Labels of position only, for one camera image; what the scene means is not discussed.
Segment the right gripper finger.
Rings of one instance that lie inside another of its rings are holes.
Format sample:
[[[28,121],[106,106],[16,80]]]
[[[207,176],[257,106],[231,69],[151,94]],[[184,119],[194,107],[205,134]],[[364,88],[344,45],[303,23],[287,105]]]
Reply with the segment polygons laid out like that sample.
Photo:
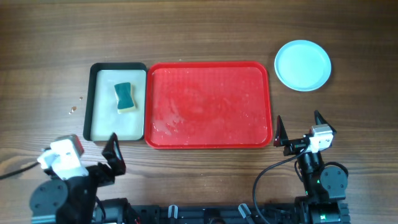
[[[330,125],[326,119],[323,118],[323,116],[321,115],[321,113],[318,110],[314,111],[314,118],[315,118],[316,125],[327,124],[329,126],[329,128],[332,130],[332,133],[336,134],[336,129],[332,125]]]
[[[275,147],[287,146],[289,143],[289,138],[286,133],[282,118],[280,115],[277,117],[277,128],[275,132],[275,139],[273,145]]]

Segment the green yellow sponge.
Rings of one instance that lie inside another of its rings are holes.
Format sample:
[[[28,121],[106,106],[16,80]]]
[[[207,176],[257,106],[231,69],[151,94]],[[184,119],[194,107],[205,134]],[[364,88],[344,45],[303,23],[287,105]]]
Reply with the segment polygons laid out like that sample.
[[[116,100],[117,100],[117,111],[119,114],[127,113],[136,109],[136,103],[134,101],[133,86],[129,82],[118,83],[114,86]]]

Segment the pale green plate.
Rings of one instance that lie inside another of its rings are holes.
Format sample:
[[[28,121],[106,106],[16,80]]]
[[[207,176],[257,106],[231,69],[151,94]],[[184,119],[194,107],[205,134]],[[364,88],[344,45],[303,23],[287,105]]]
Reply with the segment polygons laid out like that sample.
[[[330,78],[332,64],[326,51],[309,40],[293,40],[283,45],[274,59],[278,79],[295,91],[313,91]]]

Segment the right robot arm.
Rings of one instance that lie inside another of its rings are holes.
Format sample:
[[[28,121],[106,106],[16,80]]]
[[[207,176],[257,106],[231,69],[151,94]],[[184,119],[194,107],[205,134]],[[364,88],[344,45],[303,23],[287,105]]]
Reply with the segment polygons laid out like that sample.
[[[315,125],[302,138],[289,139],[282,118],[277,118],[275,147],[283,147],[284,156],[292,156],[305,195],[283,206],[289,223],[349,223],[346,198],[349,172],[338,162],[324,162],[322,151],[331,148],[336,130],[314,111]]]

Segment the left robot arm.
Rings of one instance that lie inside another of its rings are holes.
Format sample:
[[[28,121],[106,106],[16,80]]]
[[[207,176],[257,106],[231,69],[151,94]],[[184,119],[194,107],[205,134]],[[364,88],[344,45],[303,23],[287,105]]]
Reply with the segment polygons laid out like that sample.
[[[118,137],[112,134],[102,156],[106,163],[85,167],[79,138],[62,136],[37,159],[50,180],[30,197],[32,223],[135,223],[137,215],[127,199],[100,200],[97,189],[115,183],[126,172]]]

